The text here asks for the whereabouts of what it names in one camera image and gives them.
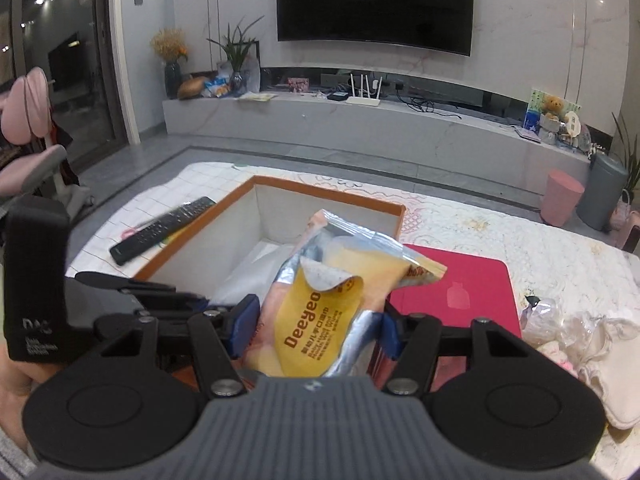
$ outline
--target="plastic wrap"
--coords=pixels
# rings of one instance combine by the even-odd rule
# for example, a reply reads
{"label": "plastic wrap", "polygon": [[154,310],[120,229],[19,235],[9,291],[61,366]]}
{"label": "plastic wrap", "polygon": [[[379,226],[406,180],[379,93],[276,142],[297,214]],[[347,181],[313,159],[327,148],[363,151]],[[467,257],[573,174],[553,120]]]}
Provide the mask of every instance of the plastic wrap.
{"label": "plastic wrap", "polygon": [[293,245],[290,244],[272,247],[271,251],[256,259],[241,262],[209,298],[210,303],[235,305],[247,294],[255,294],[263,304],[271,283],[292,249]]}
{"label": "plastic wrap", "polygon": [[590,345],[598,332],[601,317],[587,312],[566,316],[556,300],[528,296],[529,306],[520,316],[522,338],[535,348],[558,342],[569,362],[578,368],[590,357]]}

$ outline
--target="tv remote control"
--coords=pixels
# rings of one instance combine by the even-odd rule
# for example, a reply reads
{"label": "tv remote control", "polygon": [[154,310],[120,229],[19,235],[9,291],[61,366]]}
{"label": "tv remote control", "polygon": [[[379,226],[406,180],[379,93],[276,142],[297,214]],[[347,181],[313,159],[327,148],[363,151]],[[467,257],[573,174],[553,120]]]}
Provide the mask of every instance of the tv remote control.
{"label": "tv remote control", "polygon": [[214,205],[212,199],[203,196],[162,215],[158,220],[138,231],[129,238],[114,245],[109,252],[115,262],[122,266],[129,260],[144,253],[162,240],[193,222],[198,216]]}

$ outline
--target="sliding door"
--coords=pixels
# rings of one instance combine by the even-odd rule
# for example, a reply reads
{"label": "sliding door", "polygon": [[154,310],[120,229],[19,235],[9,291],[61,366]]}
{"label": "sliding door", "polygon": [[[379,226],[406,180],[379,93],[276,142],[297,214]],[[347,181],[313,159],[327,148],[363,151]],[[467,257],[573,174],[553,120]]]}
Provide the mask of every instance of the sliding door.
{"label": "sliding door", "polygon": [[106,1],[12,2],[16,75],[35,66],[44,70],[58,140],[81,171],[126,142],[117,92],[110,84],[113,63],[105,55],[110,49]]}

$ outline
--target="black tv screen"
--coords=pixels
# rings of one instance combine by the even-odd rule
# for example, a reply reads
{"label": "black tv screen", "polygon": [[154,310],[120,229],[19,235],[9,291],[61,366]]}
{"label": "black tv screen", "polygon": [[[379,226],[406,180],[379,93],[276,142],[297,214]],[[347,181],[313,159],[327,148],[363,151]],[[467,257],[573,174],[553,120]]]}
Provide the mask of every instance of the black tv screen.
{"label": "black tv screen", "polygon": [[49,70],[54,92],[84,81],[84,45],[78,34],[69,36],[49,52]]}
{"label": "black tv screen", "polygon": [[375,41],[469,56],[474,0],[277,0],[278,40]]}

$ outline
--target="plastic bag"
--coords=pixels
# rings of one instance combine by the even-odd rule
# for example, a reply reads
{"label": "plastic bag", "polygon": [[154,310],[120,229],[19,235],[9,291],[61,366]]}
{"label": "plastic bag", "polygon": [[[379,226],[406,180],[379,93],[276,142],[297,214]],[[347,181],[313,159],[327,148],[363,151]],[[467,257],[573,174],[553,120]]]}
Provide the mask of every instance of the plastic bag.
{"label": "plastic bag", "polygon": [[389,236],[319,211],[269,289],[244,366],[270,376],[350,374],[368,362],[388,293],[445,271]]}
{"label": "plastic bag", "polygon": [[246,81],[246,90],[254,94],[260,93],[260,63],[251,54],[247,54],[244,59],[242,74]]}
{"label": "plastic bag", "polygon": [[622,195],[624,195],[625,193],[626,193],[626,202],[623,200],[623,197],[621,196],[618,199],[618,204],[616,205],[616,208],[613,210],[613,213],[611,214],[611,218],[609,219],[609,225],[611,225],[611,228],[615,229],[616,231],[620,231],[620,229],[622,229],[625,226],[626,219],[629,217],[631,213],[631,199],[629,197],[629,192],[626,189],[623,189]]}
{"label": "plastic bag", "polygon": [[213,81],[205,81],[200,95],[203,97],[224,97],[229,93],[229,81],[217,76]]}
{"label": "plastic bag", "polygon": [[557,341],[574,368],[578,368],[590,357],[590,345],[598,333],[601,317],[587,312],[565,316],[558,302],[549,298],[527,296],[529,306],[520,316],[522,339],[538,348]]}
{"label": "plastic bag", "polygon": [[539,347],[558,338],[562,329],[562,311],[555,300],[527,296],[529,306],[520,315],[522,339]]}
{"label": "plastic bag", "polygon": [[209,302],[216,305],[235,305],[247,294],[255,294],[262,304],[280,266],[289,257],[292,249],[293,245],[282,245],[271,248],[270,252],[259,255],[255,260],[241,262],[216,289]]}

